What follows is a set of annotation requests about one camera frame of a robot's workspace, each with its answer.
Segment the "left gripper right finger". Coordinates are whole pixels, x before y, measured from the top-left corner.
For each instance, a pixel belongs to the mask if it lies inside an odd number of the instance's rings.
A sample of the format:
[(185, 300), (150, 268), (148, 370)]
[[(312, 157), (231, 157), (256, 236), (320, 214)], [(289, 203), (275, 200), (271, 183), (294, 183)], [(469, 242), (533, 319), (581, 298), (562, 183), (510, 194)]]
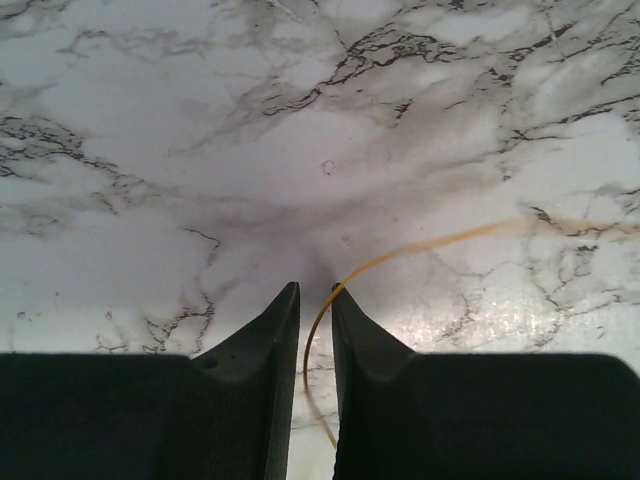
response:
[(589, 353), (418, 353), (332, 305), (338, 479), (635, 479), (639, 378)]

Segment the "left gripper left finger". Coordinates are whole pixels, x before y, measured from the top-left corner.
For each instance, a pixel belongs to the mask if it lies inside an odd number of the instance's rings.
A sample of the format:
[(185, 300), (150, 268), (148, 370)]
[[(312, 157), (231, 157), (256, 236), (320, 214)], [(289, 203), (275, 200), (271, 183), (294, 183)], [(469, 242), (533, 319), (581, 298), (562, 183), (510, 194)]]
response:
[(300, 289), (195, 358), (5, 354), (5, 479), (283, 479)]

